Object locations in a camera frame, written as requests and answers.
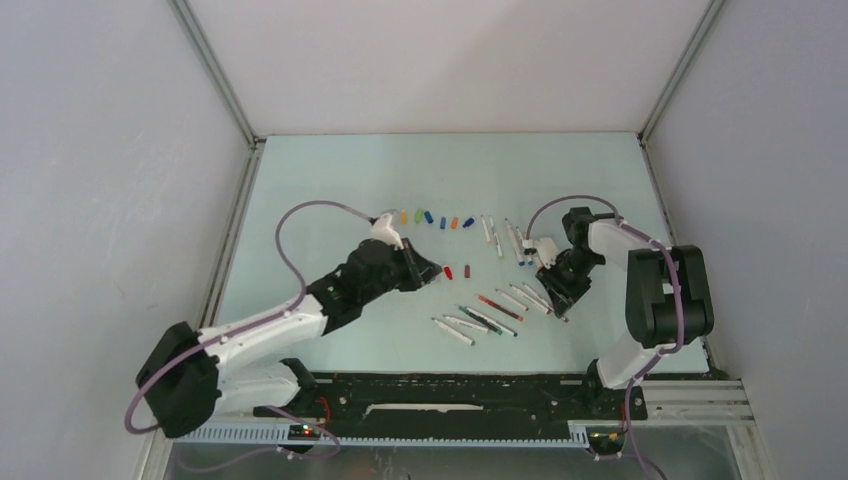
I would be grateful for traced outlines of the purple pen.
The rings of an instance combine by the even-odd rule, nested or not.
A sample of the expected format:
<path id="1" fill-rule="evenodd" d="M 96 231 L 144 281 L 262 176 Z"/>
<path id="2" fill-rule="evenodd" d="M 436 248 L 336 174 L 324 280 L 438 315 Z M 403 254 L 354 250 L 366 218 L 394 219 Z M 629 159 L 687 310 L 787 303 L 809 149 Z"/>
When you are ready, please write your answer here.
<path id="1" fill-rule="evenodd" d="M 564 323 L 569 322 L 569 318 L 565 314 L 559 314 L 549 300 L 549 298 L 528 285 L 527 283 L 521 283 L 521 289 L 524 290 L 529 296 L 533 297 L 538 303 L 542 304 L 546 309 L 549 315 L 553 315 L 557 319 L 561 320 Z"/>

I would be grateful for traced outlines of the maroon pen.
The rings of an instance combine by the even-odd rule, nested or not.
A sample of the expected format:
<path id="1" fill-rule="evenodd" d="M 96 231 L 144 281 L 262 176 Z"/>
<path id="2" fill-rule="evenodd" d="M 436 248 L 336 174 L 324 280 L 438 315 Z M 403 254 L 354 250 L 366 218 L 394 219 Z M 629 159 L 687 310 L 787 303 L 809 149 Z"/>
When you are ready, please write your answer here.
<path id="1" fill-rule="evenodd" d="M 524 298 L 525 300 L 527 300 L 528 302 L 530 302 L 531 304 L 533 304 L 536 308 L 538 308 L 539 310 L 541 310 L 541 311 L 542 311 L 542 312 L 544 312 L 545 314 L 550 314 L 550 313 L 551 313 L 551 308 L 550 308 L 550 307 L 549 307 L 549 306 L 548 306 L 545 302 L 543 302 L 543 301 L 539 300 L 538 298 L 536 298 L 534 295 L 532 295 L 532 294 L 528 293 L 528 292 L 527 292 L 527 291 L 525 291 L 524 289 L 522 289 L 522 288 L 520 288 L 520 287 L 518 287 L 518 286 L 516 286 L 516 285 L 514 285 L 514 284 L 511 284 L 511 285 L 510 285 L 510 288 L 511 288 L 511 289 L 512 289 L 512 290 L 513 290 L 516 294 L 518 294 L 519 296 L 521 296 L 522 298 Z"/>

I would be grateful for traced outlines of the grey cap marker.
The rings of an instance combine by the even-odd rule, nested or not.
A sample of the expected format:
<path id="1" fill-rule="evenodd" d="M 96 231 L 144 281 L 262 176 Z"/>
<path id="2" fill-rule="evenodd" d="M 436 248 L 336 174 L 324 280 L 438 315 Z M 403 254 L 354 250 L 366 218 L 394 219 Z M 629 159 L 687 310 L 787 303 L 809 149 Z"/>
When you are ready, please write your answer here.
<path id="1" fill-rule="evenodd" d="M 458 318 L 455 316 L 444 315 L 443 319 L 457 326 L 462 326 L 465 328 L 481 331 L 481 332 L 489 332 L 489 329 L 486 326 L 483 326 L 480 323 L 476 323 L 473 321 L 464 320 L 462 318 Z"/>

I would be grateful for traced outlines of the large blue marker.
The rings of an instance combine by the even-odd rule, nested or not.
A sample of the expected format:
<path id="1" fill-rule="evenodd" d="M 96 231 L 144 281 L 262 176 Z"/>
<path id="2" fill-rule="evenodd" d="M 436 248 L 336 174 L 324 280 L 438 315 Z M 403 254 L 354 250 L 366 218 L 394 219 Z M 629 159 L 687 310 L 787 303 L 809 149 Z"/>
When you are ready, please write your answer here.
<path id="1" fill-rule="evenodd" d="M 505 222 L 505 227 L 506 227 L 507 235 L 508 235 L 508 238 L 509 238 L 509 242 L 510 242 L 510 245 L 511 245 L 512 250 L 514 252 L 515 258 L 516 258 L 516 262 L 518 263 L 519 266 L 525 266 L 526 260 L 525 260 L 525 257 L 524 257 L 524 253 L 523 253 L 521 244 L 518 240 L 518 237 L 516 236 L 516 232 L 515 232 L 512 224 L 511 224 L 511 222 L 507 218 L 504 219 L 504 222 Z"/>

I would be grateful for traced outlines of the green cap marker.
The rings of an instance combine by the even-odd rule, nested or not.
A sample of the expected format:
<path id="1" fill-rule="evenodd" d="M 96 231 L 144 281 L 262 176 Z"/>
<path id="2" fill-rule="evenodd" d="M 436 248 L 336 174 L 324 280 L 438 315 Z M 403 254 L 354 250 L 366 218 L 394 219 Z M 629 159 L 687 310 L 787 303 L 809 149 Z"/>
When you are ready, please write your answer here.
<path id="1" fill-rule="evenodd" d="M 437 325 L 440 329 L 447 332 L 449 335 L 451 335 L 454 338 L 458 339 L 459 341 L 463 342 L 465 345 L 474 346 L 476 344 L 476 342 L 473 338 L 469 337 L 468 335 L 465 335 L 464 333 L 460 332 L 459 330 L 455 329 L 454 327 L 451 327 L 446 322 L 439 320 L 437 318 L 432 318 L 432 322 L 435 325 Z"/>

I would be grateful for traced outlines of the orange red gel pen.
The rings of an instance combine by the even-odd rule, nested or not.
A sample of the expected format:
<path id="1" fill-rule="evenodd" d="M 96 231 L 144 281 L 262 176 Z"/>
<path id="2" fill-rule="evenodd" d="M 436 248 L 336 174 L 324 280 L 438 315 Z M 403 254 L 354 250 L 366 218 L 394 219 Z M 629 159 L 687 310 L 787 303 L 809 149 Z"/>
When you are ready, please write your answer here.
<path id="1" fill-rule="evenodd" d="M 524 317 L 522 315 L 520 315 L 520 314 L 518 314 L 518 313 L 516 313 L 512 310 L 509 310 L 508 308 L 506 308 L 506 307 L 502 306 L 501 304 L 489 299 L 488 297 L 486 297 L 484 295 L 480 295 L 480 294 L 476 295 L 476 297 L 480 302 L 482 302 L 482 303 L 488 305 L 489 307 L 501 312 L 502 314 L 504 314 L 504 315 L 506 315 L 506 316 L 508 316 L 512 319 L 515 319 L 519 322 L 524 322 Z"/>

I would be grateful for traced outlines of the yellow pen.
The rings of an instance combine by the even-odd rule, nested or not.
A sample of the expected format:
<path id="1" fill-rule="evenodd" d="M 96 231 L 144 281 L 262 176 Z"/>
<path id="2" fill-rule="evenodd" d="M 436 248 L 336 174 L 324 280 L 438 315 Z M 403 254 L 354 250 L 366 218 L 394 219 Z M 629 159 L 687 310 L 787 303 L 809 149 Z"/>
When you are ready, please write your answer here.
<path id="1" fill-rule="evenodd" d="M 492 234 L 492 230 L 491 230 L 490 224 L 488 222 L 488 219 L 485 215 L 480 216 L 480 223 L 481 223 L 482 229 L 484 231 L 486 243 L 488 245 L 491 245 L 492 241 L 493 241 L 493 234 Z"/>

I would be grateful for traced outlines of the light green pen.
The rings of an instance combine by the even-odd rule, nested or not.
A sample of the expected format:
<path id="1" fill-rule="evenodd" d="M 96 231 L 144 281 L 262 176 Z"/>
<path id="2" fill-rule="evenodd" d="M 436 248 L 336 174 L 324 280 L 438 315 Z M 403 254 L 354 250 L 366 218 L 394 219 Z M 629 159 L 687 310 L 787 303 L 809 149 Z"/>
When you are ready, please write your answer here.
<path id="1" fill-rule="evenodd" d="M 495 227 L 494 218 L 491 215 L 488 216 L 488 226 L 489 226 L 489 229 L 490 229 L 490 232 L 491 232 L 492 242 L 495 245 L 495 249 L 496 249 L 496 253 L 498 255 L 498 258 L 503 259 L 504 258 L 503 248 L 502 248 L 502 245 L 501 245 L 501 241 L 500 241 L 498 232 L 497 232 L 496 227 Z"/>

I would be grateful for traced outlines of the navy blue cap pen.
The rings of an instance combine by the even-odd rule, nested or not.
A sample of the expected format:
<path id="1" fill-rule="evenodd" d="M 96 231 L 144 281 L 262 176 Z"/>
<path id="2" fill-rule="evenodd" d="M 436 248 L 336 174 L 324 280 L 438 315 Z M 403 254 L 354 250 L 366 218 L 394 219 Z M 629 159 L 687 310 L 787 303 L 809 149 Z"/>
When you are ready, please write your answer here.
<path id="1" fill-rule="evenodd" d="M 499 323 L 498 321 L 494 320 L 494 319 L 493 319 L 493 318 L 491 318 L 490 316 L 488 316 L 488 315 L 486 315 L 486 314 L 483 314 L 482 312 L 479 312 L 479 311 L 477 311 L 477 310 L 475 310 L 475 309 L 473 309 L 473 308 L 471 308 L 471 307 L 466 307 L 466 308 L 468 308 L 471 312 L 473 312 L 473 313 L 476 313 L 476 314 L 480 315 L 480 316 L 481 316 L 481 317 L 483 317 L 485 320 L 488 320 L 489 322 L 491 322 L 491 323 L 492 323 L 494 326 L 496 326 L 496 327 L 497 327 L 497 328 L 498 328 L 501 332 L 504 332 L 504 333 L 506 333 L 506 334 L 508 334 L 508 335 L 510 335 L 510 336 L 512 336 L 512 337 L 517 337 L 517 336 L 518 336 L 518 333 L 517 333 L 516 331 L 514 331 L 514 330 L 512 330 L 512 329 L 510 329 L 510 328 L 508 328 L 508 327 L 506 327 L 506 326 L 505 326 L 505 325 L 503 325 L 502 323 Z"/>

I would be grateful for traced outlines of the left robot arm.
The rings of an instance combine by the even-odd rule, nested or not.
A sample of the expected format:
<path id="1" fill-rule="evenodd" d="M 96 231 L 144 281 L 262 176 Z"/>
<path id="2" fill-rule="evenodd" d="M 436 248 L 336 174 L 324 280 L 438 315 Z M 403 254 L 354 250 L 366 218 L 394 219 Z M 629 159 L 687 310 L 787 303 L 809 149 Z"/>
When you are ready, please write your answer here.
<path id="1" fill-rule="evenodd" d="M 408 240 L 400 247 L 364 240 L 334 270 L 277 307 L 220 327 L 170 326 L 142 364 L 136 384 L 156 428 L 171 439 L 216 414 L 255 407 L 282 407 L 304 416 L 316 403 L 313 379 L 282 351 L 349 325 L 387 293 L 420 290 L 441 272 Z"/>

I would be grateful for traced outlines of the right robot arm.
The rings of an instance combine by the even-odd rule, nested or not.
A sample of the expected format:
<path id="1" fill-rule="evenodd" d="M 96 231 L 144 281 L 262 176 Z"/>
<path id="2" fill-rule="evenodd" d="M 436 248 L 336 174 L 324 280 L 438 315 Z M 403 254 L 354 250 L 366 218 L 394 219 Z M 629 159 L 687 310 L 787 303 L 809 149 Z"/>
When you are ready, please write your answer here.
<path id="1" fill-rule="evenodd" d="M 588 293 L 595 267 L 612 264 L 626 275 L 625 333 L 590 365 L 594 383 L 581 392 L 585 411 L 606 418 L 620 407 L 620 390 L 713 330 L 704 256 L 696 246 L 667 247 L 614 214 L 587 207 L 571 209 L 562 225 L 570 243 L 564 250 L 547 237 L 522 241 L 541 262 L 536 278 L 556 315 L 565 316 Z"/>

